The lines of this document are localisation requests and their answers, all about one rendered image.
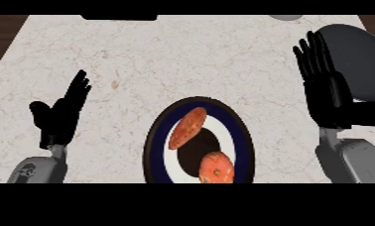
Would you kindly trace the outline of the grey round object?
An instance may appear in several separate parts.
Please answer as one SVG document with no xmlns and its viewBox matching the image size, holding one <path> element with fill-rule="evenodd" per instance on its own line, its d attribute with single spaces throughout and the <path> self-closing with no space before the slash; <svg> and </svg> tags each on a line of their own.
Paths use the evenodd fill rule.
<svg viewBox="0 0 375 226">
<path fill-rule="evenodd" d="M 270 15 L 270 17 L 281 21 L 296 21 L 303 15 Z"/>
</svg>

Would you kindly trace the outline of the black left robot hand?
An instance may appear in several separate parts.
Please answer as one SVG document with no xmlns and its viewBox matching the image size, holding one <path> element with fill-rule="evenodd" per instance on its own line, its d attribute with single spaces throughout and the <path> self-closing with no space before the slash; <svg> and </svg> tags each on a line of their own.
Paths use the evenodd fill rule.
<svg viewBox="0 0 375 226">
<path fill-rule="evenodd" d="M 30 104 L 34 124 L 42 130 L 42 149 L 49 150 L 53 145 L 65 146 L 71 142 L 90 90 L 87 73 L 80 70 L 67 94 L 58 99 L 55 105 L 49 106 L 42 101 Z"/>
</svg>

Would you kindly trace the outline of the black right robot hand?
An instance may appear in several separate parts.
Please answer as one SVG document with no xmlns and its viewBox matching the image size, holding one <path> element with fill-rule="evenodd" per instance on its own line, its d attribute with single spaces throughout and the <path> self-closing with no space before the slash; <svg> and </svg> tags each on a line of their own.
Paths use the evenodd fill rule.
<svg viewBox="0 0 375 226">
<path fill-rule="evenodd" d="M 321 32 L 309 31 L 293 47 L 303 79 L 309 115 L 321 128 L 375 126 L 375 102 L 355 102 Z"/>
</svg>

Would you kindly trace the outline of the dark blue rimmed plate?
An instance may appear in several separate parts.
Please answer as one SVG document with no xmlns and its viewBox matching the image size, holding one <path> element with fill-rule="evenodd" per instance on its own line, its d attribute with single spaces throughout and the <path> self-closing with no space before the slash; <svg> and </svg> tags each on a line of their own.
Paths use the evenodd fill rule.
<svg viewBox="0 0 375 226">
<path fill-rule="evenodd" d="M 204 108 L 207 118 L 201 131 L 176 150 L 170 138 L 182 118 Z M 210 97 L 189 97 L 161 112 L 151 126 L 143 148 L 143 175 L 148 183 L 200 183 L 201 161 L 211 152 L 223 152 L 235 169 L 234 183 L 253 183 L 256 151 L 247 125 L 234 109 Z"/>
</svg>

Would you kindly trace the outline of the round orange vegetable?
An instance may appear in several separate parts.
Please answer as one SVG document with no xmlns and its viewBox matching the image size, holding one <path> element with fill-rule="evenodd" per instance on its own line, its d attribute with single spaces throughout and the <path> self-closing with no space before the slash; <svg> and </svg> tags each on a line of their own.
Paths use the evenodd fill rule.
<svg viewBox="0 0 375 226">
<path fill-rule="evenodd" d="M 223 152 L 211 152 L 203 158 L 200 180 L 203 183 L 232 183 L 235 181 L 235 166 Z"/>
</svg>

